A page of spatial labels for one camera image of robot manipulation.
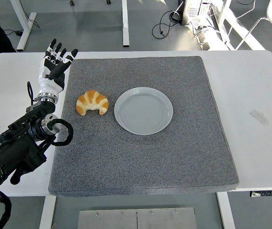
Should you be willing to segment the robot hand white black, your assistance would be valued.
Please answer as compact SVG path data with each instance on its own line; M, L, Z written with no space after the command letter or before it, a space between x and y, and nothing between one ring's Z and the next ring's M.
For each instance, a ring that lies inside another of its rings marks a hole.
M62 43L57 43L56 39L51 41L39 70L38 82L41 93L58 94L64 90L64 72L74 61L78 49L72 50L69 54L66 52L67 50L62 48Z

